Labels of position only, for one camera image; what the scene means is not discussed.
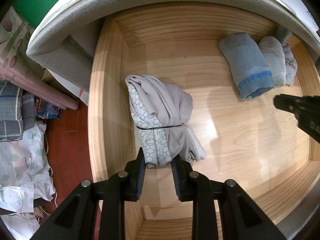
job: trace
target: black object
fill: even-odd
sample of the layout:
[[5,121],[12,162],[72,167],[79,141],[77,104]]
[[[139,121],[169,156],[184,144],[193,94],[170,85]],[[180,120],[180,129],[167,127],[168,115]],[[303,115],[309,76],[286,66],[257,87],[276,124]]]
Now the black object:
[[145,168],[140,148],[137,159],[110,179],[97,183],[83,180],[31,239],[93,239],[98,201],[103,200],[99,239],[125,240],[124,201],[140,198]]
[[171,162],[180,201],[193,201],[192,240],[218,240],[218,200],[224,240],[285,240],[279,229],[232,179],[209,180],[176,156]]
[[320,96],[296,97],[277,95],[273,99],[277,109],[293,113],[298,127],[320,143]]
[[[103,201],[99,239],[125,240],[124,201],[140,198],[145,174],[142,148],[137,159],[109,180],[84,180],[39,228],[31,240],[89,240],[93,238],[96,210]],[[234,181],[209,180],[192,170],[179,156],[172,174],[180,201],[193,201],[192,240],[218,240],[214,200],[218,200],[225,240],[285,240],[257,204]]]
[[172,128],[172,127],[179,127],[182,126],[183,124],[179,124],[179,125],[170,125],[170,126],[162,126],[162,127],[151,127],[151,128],[142,128],[139,126],[136,126],[138,129],[140,130],[157,130],[157,129],[163,129],[163,128]]

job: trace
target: snack package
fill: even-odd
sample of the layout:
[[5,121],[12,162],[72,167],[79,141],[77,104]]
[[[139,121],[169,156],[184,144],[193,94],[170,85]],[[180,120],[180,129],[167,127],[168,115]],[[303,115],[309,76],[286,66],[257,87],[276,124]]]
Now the snack package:
[[37,116],[42,119],[60,119],[63,109],[35,96]]

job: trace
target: wood grain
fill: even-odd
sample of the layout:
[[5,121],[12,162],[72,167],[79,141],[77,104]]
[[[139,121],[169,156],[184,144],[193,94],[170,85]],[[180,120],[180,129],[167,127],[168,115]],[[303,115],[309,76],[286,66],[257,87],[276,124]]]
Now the wood grain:
[[[233,32],[247,32],[259,41],[274,35],[276,28],[254,13],[206,3],[149,5],[107,17],[90,87],[93,177],[106,179],[135,157],[139,140],[124,78],[148,73],[179,85],[193,98],[189,125],[207,153],[193,169],[217,181],[235,179],[274,222],[283,219],[310,191],[320,171],[319,162],[308,161],[309,147],[315,147],[309,136],[297,128],[292,114],[275,109],[272,100],[281,93],[302,96],[311,86],[310,70],[302,67],[306,78],[298,71],[292,87],[243,101],[218,47]],[[293,35],[288,43],[304,64],[308,53],[300,40]],[[178,201],[170,166],[146,171],[140,204],[145,220],[139,232],[140,206],[126,212],[130,239],[137,232],[136,239],[190,239],[192,204]]]
[[[128,61],[128,45],[113,18],[106,17],[92,66],[89,94],[89,147],[95,182],[123,170],[136,157],[124,83]],[[125,213],[126,238],[132,240],[142,222],[140,203],[126,203]]]
[[[272,103],[276,94],[302,96],[302,90],[297,79],[292,87],[243,101],[218,44],[216,40],[162,39],[134,45],[129,72],[154,75],[189,93],[194,107],[189,125],[207,153],[194,169],[218,181],[233,178],[257,197],[308,160],[308,136],[297,128],[292,114],[275,109]],[[192,204],[177,200],[170,166],[146,172],[141,205],[146,219],[192,215]]]
[[[168,2],[114,14],[128,46],[155,41],[220,41],[234,32],[247,32],[256,42],[276,35],[277,24],[239,8],[202,2]],[[288,43],[295,47],[293,35]]]
[[[318,71],[307,49],[300,43],[292,53],[298,63],[297,77],[300,80],[301,89],[305,96],[320,95],[320,78]],[[310,138],[309,160],[320,161],[320,144]]]

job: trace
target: gray towel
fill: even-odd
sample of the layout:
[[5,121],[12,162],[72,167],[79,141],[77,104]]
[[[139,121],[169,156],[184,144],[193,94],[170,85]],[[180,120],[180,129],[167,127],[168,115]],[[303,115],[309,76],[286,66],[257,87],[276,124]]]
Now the gray towel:
[[275,86],[258,45],[247,33],[231,34],[220,42],[219,47],[243,99],[261,96]]
[[188,93],[151,75],[129,75],[125,81],[133,121],[145,129],[139,129],[139,139],[148,168],[163,166],[178,154],[189,162],[205,158],[200,142],[185,124],[193,108]]
[[21,102],[22,92],[10,82],[0,80],[0,120],[17,121],[22,120]]

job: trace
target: white patterned cloth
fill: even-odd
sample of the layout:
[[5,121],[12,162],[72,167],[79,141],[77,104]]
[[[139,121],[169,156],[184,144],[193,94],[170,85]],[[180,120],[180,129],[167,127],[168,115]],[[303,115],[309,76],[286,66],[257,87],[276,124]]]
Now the white patterned cloth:
[[[128,89],[135,109],[135,113],[131,112],[134,124],[141,128],[162,127],[158,118],[148,113],[135,87],[130,84],[128,85]],[[164,166],[172,161],[164,129],[138,130],[148,168]]]
[[46,124],[36,121],[19,141],[0,143],[0,208],[33,212],[33,200],[55,193],[44,150]]
[[199,140],[185,124],[193,108],[188,93],[151,75],[129,75],[125,81],[148,168],[164,166],[178,154],[190,163],[205,159]]

